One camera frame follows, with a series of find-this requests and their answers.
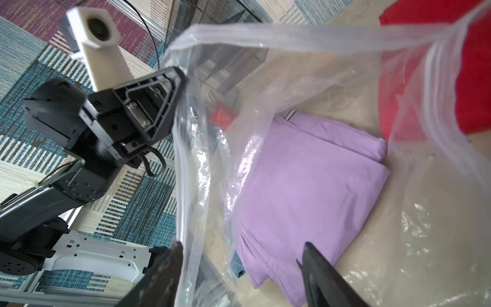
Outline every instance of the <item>metal frame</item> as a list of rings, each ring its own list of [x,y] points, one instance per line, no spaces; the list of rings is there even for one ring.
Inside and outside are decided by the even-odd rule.
[[[83,295],[20,292],[9,289],[0,289],[0,302],[1,301],[63,307],[112,307],[116,305],[120,299]]]

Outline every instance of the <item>blue fabric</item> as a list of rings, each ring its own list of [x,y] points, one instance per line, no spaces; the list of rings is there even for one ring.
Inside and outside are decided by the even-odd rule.
[[[246,273],[244,269],[244,265],[242,265],[242,261],[239,258],[239,255],[237,255],[237,252],[235,252],[234,257],[232,258],[231,266],[232,266],[232,271],[237,277],[240,277]]]

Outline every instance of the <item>cable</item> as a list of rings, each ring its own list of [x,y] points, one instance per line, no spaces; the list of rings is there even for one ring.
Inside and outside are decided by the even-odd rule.
[[[153,38],[152,32],[150,31],[150,28],[147,26],[147,23],[145,22],[145,20],[143,19],[143,17],[140,15],[140,13],[138,13],[138,10],[131,3],[129,3],[127,0],[123,0],[123,1],[127,5],[129,5],[133,9],[133,11],[135,11],[135,13],[138,15],[138,17],[140,17],[141,21],[145,25],[145,28],[147,28],[148,35],[150,36],[150,38],[152,39],[152,43],[154,44],[155,55],[157,56],[157,68],[160,69],[159,51],[157,50],[157,45],[155,44],[155,40]]]
[[[145,20],[143,19],[143,17],[140,15],[140,13],[138,12],[138,10],[131,3],[129,3],[127,0],[123,0],[123,1],[127,5],[129,5],[133,11],[135,11],[135,13],[138,15],[138,17],[140,17],[141,22],[143,22],[143,25],[145,26],[145,28],[147,28],[148,35],[150,36],[150,38],[152,39],[152,43],[154,44],[155,56],[157,57],[157,68],[160,70],[159,50],[157,49],[157,44],[155,44],[155,39],[153,38],[153,35],[152,35],[152,32],[150,31],[150,28],[147,26],[147,23],[145,22]],[[75,6],[80,6],[80,5],[84,4],[85,2],[87,2],[87,0],[81,0],[81,1],[77,2],[74,5],[74,7]]]
[[[46,177],[44,177],[43,179],[41,179],[41,181],[39,181],[37,184],[40,185],[41,183],[43,183],[43,181],[45,181],[46,179],[48,179],[48,177],[50,177],[51,175],[53,175],[60,168],[65,167],[65,166],[67,166],[69,164],[75,164],[76,162],[77,162],[76,160],[75,161],[70,161],[70,162],[67,162],[65,164],[62,164],[62,165],[58,166],[57,168],[55,168],[52,171],[50,171],[50,173],[47,174]]]

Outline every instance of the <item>folded purple shirt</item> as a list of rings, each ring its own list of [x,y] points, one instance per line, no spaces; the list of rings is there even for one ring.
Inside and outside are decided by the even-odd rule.
[[[259,288],[267,278],[305,301],[301,260],[312,242],[335,264],[359,233],[389,176],[385,140],[319,116],[276,115],[233,218],[237,253]]]

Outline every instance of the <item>white metal bracket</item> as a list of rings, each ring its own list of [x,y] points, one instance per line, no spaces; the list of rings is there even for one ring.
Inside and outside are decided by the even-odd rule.
[[[119,276],[131,282],[143,277],[150,261],[149,247],[130,247],[99,241],[71,230],[53,247],[55,254],[46,258],[43,270],[81,270]]]

